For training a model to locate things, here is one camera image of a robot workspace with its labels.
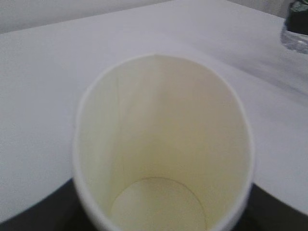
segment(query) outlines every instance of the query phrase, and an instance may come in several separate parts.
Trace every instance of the white table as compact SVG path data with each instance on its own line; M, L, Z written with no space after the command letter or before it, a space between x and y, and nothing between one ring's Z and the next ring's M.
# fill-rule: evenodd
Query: white table
M225 0L175 0L0 35L0 221L72 177L78 100L105 68L160 52L199 60L237 91L255 183L308 214L308 56L283 19Z

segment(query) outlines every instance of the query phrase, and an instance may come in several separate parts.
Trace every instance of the white paper cup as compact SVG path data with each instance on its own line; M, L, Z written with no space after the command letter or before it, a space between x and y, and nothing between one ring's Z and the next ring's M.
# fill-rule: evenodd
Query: white paper cup
M252 137L228 84L195 62L135 58L77 115L74 182L99 230L229 231L250 191Z

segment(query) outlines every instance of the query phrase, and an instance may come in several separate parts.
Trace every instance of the cup rim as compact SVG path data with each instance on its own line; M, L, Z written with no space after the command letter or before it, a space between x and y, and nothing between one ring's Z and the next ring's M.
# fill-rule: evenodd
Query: cup rim
M182 55L182 54L170 54L170 53L161 53L161 52L155 52L155 53L149 53L149 54L143 54L143 55L138 55L134 56L132 58L123 60L107 69L102 71L98 77L90 84L90 86L87 87L85 93L82 95L79 104L78 104L78 109L77 109L77 116L75 120L75 130L74 130L74 137L73 137L73 182L74 186L77 191L77 195L79 197L79 200L81 204L83 205L84 209L86 210L89 218L93 222L93 224L98 228L105 228L108 231L122 231L119 229L116 225L114 225L110 219L103 213L103 211L99 208L97 203L95 202L93 196L91 195L89 189L86 186L85 179L82 175L81 169L80 169L80 159L79 159L79 148L78 148L78 137L79 137L79 132L80 132L80 122L82 118L82 112L85 107L85 104L87 102L87 99L89 98L90 93L92 90L97 86L97 84L106 76L107 73L110 71L114 70L118 66L121 66L125 63L128 63L133 60L138 60L142 58L147 58L151 56L164 56L164 57L169 57L169 58L176 58L176 59L182 59L188 62L193 62L195 64L201 65L204 68L207 68L209 71L211 71L214 75L218 77L218 79L221 81L222 84L225 85L225 87L230 91L231 95L234 97L238 108L241 112L241 115L244 120L245 128L247 131L248 135L248 142L249 142L249 155L250 155L250 161L249 161L249 166L248 166L248 173L246 177L246 181L243 184L243 187L235 199L233 205L231 208L226 212L226 214L220 219L220 221L217 222L215 226L213 226L211 229L208 231L224 231L231 229L238 219L240 218L240 215L245 209L246 202L253 184L253 177L255 174L255 169L256 169L256 160L255 160L255 144L254 144L254 136L252 133L251 126L248 122L247 115L243 106L242 101L240 100L238 94L236 91L230 86L230 84L220 75L218 74L215 70L207 67L205 64L200 62L200 60L196 60L194 57L189 57L188 55Z

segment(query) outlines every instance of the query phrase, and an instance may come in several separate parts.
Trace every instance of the water bottle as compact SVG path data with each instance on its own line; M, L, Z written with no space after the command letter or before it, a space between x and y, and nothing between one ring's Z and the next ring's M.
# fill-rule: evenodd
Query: water bottle
M308 0L290 4L281 31L281 43L288 49L308 54Z

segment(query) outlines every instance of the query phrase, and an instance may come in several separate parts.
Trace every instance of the wall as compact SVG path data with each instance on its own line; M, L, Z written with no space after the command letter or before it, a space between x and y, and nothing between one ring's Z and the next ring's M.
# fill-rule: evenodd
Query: wall
M287 9L289 3L293 2L294 0L229 0L229 1L285 18L287 15Z
M0 0L0 33L167 0Z

